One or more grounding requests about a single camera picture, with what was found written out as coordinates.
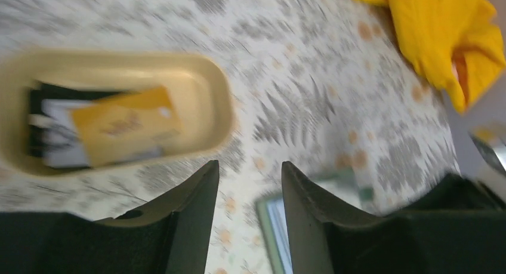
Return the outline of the green card holder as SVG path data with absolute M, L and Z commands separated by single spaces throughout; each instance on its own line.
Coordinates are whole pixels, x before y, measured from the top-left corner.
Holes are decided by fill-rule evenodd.
M 314 173 L 309 179 L 348 204 L 367 210 L 374 202 L 372 186 L 361 186 L 350 168 Z M 255 210 L 273 273 L 292 273 L 288 229 L 281 188 L 269 190 L 255 201 Z

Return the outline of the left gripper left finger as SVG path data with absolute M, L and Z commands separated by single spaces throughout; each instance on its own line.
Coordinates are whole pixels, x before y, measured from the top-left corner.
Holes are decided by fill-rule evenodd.
M 2 273 L 203 273 L 220 180 L 209 161 L 117 218 L 2 213 Z

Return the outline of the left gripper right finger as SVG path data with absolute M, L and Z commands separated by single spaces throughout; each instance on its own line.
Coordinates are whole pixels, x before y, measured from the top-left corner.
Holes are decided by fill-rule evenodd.
M 360 210 L 282 165 L 294 273 L 504 273 L 505 201 L 446 174 L 386 216 Z

